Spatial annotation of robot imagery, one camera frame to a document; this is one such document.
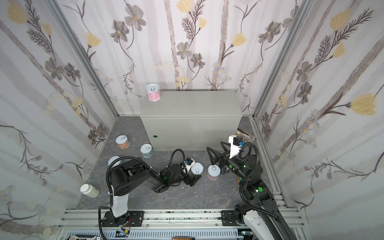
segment pink tin can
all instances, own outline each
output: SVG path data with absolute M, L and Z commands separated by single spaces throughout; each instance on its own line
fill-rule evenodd
M 160 87 L 157 84 L 150 84 L 146 87 L 148 99 L 156 102 L 161 98 Z

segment gray marble tabletop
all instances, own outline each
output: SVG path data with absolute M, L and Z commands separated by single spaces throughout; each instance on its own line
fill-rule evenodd
M 247 117 L 241 119 L 239 127 L 253 133 Z M 115 143 L 119 135 L 128 136 L 131 144 L 127 149 L 120 149 Z M 118 117 L 88 180 L 89 184 L 100 189 L 100 194 L 96 198 L 82 195 L 76 209 L 97 209 L 98 206 L 108 206 L 109 195 L 105 173 L 109 158 L 112 156 L 142 157 L 140 147 L 145 143 L 150 142 L 140 117 Z M 171 153 L 171 151 L 155 152 L 151 158 L 143 158 L 143 160 L 157 172 L 166 167 Z M 207 168 L 210 160 L 206 151 L 185 151 L 185 157 L 193 158 L 204 166 L 202 177 L 193 187 L 181 182 L 179 186 L 170 187 L 169 190 L 158 194 L 147 186 L 141 185 L 129 193 L 129 209 L 230 209 L 242 202 L 238 193 L 236 175 L 230 172 L 220 175 L 216 181 L 208 179 Z M 182 162 L 180 152 L 175 154 L 172 162 Z M 269 185 L 265 172 L 262 179 Z

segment metal cabinet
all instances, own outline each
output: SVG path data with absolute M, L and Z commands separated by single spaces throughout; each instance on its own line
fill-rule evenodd
M 234 91 L 163 91 L 142 102 L 140 117 L 155 151 L 222 150 L 242 113 Z

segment floral wallpaper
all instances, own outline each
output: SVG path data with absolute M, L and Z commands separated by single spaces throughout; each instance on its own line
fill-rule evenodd
M 51 239 L 114 117 L 44 1 L 0 6 L 0 235 Z
M 383 13 L 378 0 L 316 0 L 256 115 L 311 239 L 384 234 Z
M 145 87 L 233 89 L 253 114 L 301 0 L 58 0 L 120 114 Z

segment metal corner post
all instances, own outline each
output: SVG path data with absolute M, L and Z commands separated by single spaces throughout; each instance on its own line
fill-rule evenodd
M 270 93 L 271 88 L 275 83 L 284 62 L 287 59 L 290 53 L 290 50 L 292 49 L 292 46 L 298 36 L 299 31 L 301 30 L 301 27 L 305 22 L 305 19 L 314 1 L 315 0 L 303 0 L 302 5 L 299 8 L 299 11 L 297 12 L 297 15 L 292 23 L 291 30 L 288 32 L 288 37 L 284 42 L 284 45 L 280 51 L 278 59 L 276 60 L 275 66 L 273 67 L 272 72 L 268 78 L 268 82 L 265 86 L 263 94 L 259 102 L 257 103 L 255 111 L 252 115 L 253 119 L 255 119 L 256 115 L 262 110 L 262 107 L 268 97 L 268 94 Z
M 67 19 L 65 18 L 63 12 L 61 11 L 59 4 L 56 0 L 45 0 L 45 3 L 47 4 L 49 10 L 51 11 L 53 17 L 59 24 L 61 30 L 64 32 L 64 35 L 70 42 L 70 45 L 72 46 L 73 50 L 76 52 L 77 56 L 81 60 L 83 66 L 85 67 L 88 74 L 91 76 L 93 83 L 95 84 L 96 88 L 98 89 L 99 93 L 101 94 L 103 100 L 113 113 L 115 117 L 119 116 L 119 113 L 117 112 L 115 106 L 113 105 L 111 99 L 109 98 L 108 93 L 104 89 L 100 79 L 98 78 L 97 74 L 95 73 L 92 64 L 90 60 L 88 59 L 86 53 L 84 52 L 80 42 L 78 41 L 75 33 L 69 26 Z

